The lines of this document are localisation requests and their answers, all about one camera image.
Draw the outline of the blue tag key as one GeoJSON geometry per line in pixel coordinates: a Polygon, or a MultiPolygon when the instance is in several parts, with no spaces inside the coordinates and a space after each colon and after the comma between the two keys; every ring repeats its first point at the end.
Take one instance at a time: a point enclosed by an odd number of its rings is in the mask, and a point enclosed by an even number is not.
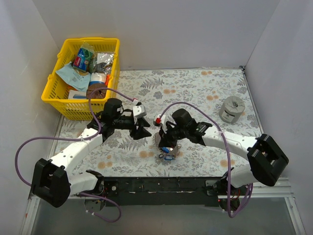
{"type": "Polygon", "coordinates": [[[162,147],[161,150],[165,153],[169,153],[170,152],[170,149],[167,148],[167,147],[162,147]]]}
{"type": "Polygon", "coordinates": [[[158,156],[160,159],[164,159],[165,161],[172,161],[175,159],[175,157],[173,155],[163,155],[163,154],[159,154],[158,156]]]}

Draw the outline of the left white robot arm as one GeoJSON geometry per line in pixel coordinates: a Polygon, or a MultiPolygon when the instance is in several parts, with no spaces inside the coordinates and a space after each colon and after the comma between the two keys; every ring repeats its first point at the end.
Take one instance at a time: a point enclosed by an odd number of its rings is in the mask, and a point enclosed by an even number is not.
{"type": "Polygon", "coordinates": [[[150,137],[151,133],[147,131],[150,125],[145,116],[146,109],[138,100],[133,100],[132,109],[125,110],[121,100],[110,98],[103,111],[94,115],[79,138],[49,160],[40,159],[36,162],[31,192],[56,208],[75,194],[101,195],[105,191],[102,174],[94,170],[73,177],[70,174],[84,157],[102,145],[115,130],[128,130],[134,140],[150,137]]]}

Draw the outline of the grey paper wrapped roll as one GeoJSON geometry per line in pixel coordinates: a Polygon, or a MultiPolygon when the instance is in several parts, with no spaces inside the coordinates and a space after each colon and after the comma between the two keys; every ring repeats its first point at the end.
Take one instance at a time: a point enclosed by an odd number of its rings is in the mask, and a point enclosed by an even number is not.
{"type": "Polygon", "coordinates": [[[223,102],[219,116],[221,120],[227,123],[235,123],[238,121],[246,106],[245,102],[237,96],[229,96],[223,102]]]}

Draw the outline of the floral table mat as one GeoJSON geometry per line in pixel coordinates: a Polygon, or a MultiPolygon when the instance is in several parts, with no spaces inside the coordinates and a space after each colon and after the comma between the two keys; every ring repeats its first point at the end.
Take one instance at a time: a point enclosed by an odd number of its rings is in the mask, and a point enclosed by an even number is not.
{"type": "MultiPolygon", "coordinates": [[[[240,69],[234,70],[129,70],[119,76],[118,90],[138,98],[146,107],[146,120],[171,115],[184,108],[198,122],[217,122],[223,131],[243,136],[260,136],[259,125],[247,83],[240,69]],[[229,96],[245,102],[245,110],[234,124],[223,122],[219,110],[229,96]]],[[[201,177],[222,176],[228,166],[247,164],[242,157],[214,147],[179,142],[179,155],[172,161],[159,159],[153,137],[133,140],[128,131],[117,130],[104,144],[93,149],[73,170],[78,175],[95,170],[109,177],[201,177]]]]}

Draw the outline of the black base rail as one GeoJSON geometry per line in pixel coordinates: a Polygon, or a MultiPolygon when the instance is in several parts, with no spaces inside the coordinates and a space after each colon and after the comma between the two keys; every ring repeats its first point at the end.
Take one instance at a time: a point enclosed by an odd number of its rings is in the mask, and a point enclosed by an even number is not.
{"type": "Polygon", "coordinates": [[[120,206],[219,206],[227,196],[225,177],[106,177],[99,194],[120,206]]]}

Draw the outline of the green snack packet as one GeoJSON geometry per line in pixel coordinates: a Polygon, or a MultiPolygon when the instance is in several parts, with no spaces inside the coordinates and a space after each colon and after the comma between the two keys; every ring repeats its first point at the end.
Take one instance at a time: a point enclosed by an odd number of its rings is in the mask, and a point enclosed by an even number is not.
{"type": "Polygon", "coordinates": [[[87,42],[83,42],[78,55],[86,60],[90,60],[94,55],[94,47],[87,42]]]}

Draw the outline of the silver foil bag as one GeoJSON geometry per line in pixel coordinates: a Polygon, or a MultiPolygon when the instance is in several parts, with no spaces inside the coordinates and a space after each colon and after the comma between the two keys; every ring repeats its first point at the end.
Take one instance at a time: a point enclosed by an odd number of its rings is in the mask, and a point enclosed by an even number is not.
{"type": "Polygon", "coordinates": [[[97,73],[111,74],[114,61],[114,53],[97,53],[93,71],[97,73]]]}

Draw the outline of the metal disc keyring holder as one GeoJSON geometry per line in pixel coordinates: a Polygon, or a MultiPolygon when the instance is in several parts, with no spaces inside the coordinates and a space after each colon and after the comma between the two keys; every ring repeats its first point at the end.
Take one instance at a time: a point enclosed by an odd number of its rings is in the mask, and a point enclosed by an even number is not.
{"type": "Polygon", "coordinates": [[[154,142],[154,146],[160,151],[159,154],[163,154],[163,155],[173,155],[175,158],[179,155],[179,150],[181,148],[181,144],[177,144],[176,147],[174,148],[169,148],[170,152],[169,153],[165,153],[161,150],[161,148],[158,147],[158,143],[159,143],[160,137],[159,134],[156,133],[153,136],[153,142],[154,142]]]}

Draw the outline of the red blue snack pack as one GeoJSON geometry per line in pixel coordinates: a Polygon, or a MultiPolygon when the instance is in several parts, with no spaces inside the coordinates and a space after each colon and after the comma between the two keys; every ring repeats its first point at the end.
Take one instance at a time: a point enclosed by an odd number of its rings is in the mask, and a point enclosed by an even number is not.
{"type": "Polygon", "coordinates": [[[72,66],[79,71],[86,72],[88,70],[89,60],[77,55],[72,62],[72,66]]]}

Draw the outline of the yellow plastic basket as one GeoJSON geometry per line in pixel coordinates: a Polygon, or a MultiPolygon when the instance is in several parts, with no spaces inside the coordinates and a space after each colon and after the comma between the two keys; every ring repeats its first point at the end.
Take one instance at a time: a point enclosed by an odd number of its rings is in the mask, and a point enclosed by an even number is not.
{"type": "Polygon", "coordinates": [[[57,70],[61,69],[65,64],[74,59],[74,56],[77,55],[78,50],[83,43],[88,43],[91,45],[96,52],[114,53],[112,71],[110,74],[108,87],[116,90],[118,86],[120,74],[120,40],[118,38],[85,37],[66,39],[57,55],[57,62],[54,66],[54,69],[47,78],[47,83],[42,93],[41,99],[43,102],[52,105],[57,111],[59,111],[69,120],[92,119],[88,100],[68,99],[70,86],[56,74],[57,70]]]}

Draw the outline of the light blue paper pouch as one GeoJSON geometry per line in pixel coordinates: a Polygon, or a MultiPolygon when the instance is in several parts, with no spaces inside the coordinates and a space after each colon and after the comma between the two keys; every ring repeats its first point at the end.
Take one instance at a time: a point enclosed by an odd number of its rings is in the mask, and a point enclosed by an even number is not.
{"type": "Polygon", "coordinates": [[[89,72],[83,72],[75,69],[71,62],[64,65],[61,69],[56,71],[56,74],[78,91],[86,92],[89,86],[91,74],[89,72]]]}

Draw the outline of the white blue box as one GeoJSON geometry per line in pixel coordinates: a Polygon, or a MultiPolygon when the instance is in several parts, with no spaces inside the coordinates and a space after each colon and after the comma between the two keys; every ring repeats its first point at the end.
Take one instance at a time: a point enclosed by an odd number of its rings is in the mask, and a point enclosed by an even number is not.
{"type": "Polygon", "coordinates": [[[86,92],[70,90],[68,93],[68,99],[87,99],[86,92]]]}

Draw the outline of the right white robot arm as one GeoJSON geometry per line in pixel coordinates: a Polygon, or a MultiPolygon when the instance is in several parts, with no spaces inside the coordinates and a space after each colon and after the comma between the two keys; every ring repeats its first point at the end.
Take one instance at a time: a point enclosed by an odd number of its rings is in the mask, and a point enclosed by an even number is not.
{"type": "Polygon", "coordinates": [[[173,122],[158,115],[154,125],[160,127],[159,148],[175,148],[177,142],[188,139],[206,147],[228,150],[248,161],[248,164],[233,167],[221,178],[219,185],[226,194],[234,194],[240,187],[259,182],[272,187],[276,184],[289,159],[276,141],[269,135],[247,137],[222,132],[208,122],[196,122],[185,110],[172,114],[173,122]]]}

